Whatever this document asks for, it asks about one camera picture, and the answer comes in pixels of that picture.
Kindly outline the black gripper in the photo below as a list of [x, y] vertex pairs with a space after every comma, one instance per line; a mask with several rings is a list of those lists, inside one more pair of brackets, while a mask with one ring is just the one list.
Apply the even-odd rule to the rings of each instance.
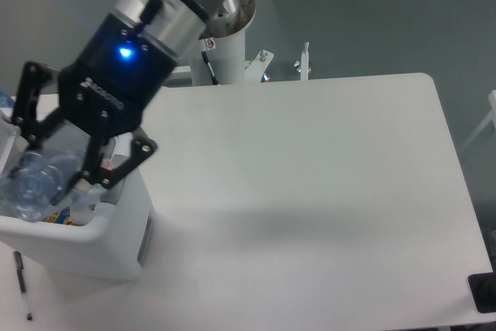
[[[62, 202], [79, 181], [109, 190], [153, 155], [158, 145], [139, 126], [144, 109], [177, 63], [144, 37], [131, 37], [131, 32], [124, 22], [109, 14], [76, 61], [60, 73], [34, 61], [24, 64], [11, 123], [20, 129], [27, 147], [10, 167], [7, 178], [13, 178], [21, 169], [28, 152], [42, 150], [66, 120], [91, 137], [82, 166], [51, 198], [51, 205]], [[57, 79], [60, 107], [39, 121], [41, 91]], [[104, 134], [96, 133], [103, 120], [102, 112], [108, 113]], [[127, 132], [133, 135], [128, 142], [129, 158], [117, 168], [104, 168], [109, 137]]]

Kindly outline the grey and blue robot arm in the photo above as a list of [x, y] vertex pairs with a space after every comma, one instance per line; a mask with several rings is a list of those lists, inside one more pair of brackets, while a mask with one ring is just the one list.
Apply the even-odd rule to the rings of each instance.
[[46, 209], [78, 182], [112, 188], [157, 146], [141, 130], [143, 112], [177, 62], [199, 39], [224, 0], [118, 0], [81, 54], [56, 71], [34, 61], [22, 70], [11, 122], [28, 151], [38, 150], [64, 123], [88, 135], [83, 162], [69, 175], [22, 186], [38, 170], [15, 166], [5, 190], [17, 205]]

